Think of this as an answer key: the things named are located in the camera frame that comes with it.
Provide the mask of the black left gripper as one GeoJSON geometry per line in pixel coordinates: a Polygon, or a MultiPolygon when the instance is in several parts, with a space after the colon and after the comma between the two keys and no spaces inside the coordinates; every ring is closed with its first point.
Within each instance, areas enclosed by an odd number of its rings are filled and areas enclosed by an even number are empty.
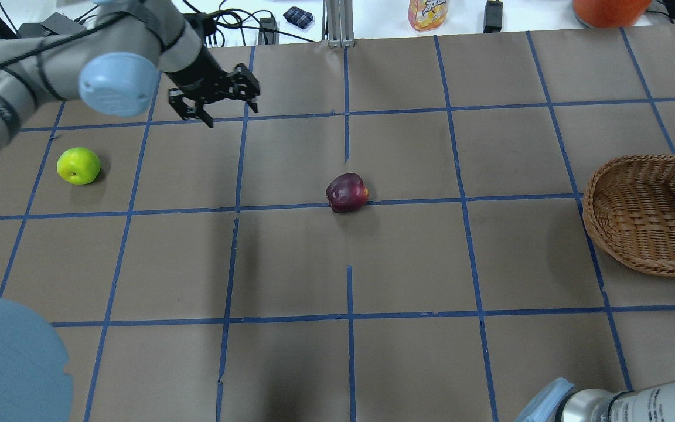
{"type": "Polygon", "coordinates": [[[259,113],[260,82],[251,70],[241,62],[225,69],[204,46],[187,67],[165,75],[174,84],[166,92],[167,103],[182,120],[200,120],[214,128],[214,118],[204,104],[223,99],[246,102],[252,112],[259,113]]]}

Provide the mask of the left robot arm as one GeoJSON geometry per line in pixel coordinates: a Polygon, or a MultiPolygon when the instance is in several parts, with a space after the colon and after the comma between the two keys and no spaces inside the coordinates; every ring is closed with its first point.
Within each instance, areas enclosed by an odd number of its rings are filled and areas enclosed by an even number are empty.
{"type": "MultiPolygon", "coordinates": [[[[134,117],[157,93],[157,74],[176,84],[180,118],[212,127],[206,104],[246,102],[260,84],[238,64],[223,70],[171,1],[98,1],[96,25],[72,35],[0,40],[0,151],[45,103],[81,100],[105,115],[134,117]]],[[[67,350],[37,312],[0,298],[0,421],[67,421],[73,379],[67,350]]]]}

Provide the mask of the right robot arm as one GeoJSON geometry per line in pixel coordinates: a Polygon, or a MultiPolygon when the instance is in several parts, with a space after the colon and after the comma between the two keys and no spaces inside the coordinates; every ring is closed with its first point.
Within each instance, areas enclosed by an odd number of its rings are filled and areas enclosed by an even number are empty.
{"type": "Polygon", "coordinates": [[[675,381],[612,393],[577,390],[558,377],[541,390],[517,421],[675,421],[675,381]]]}

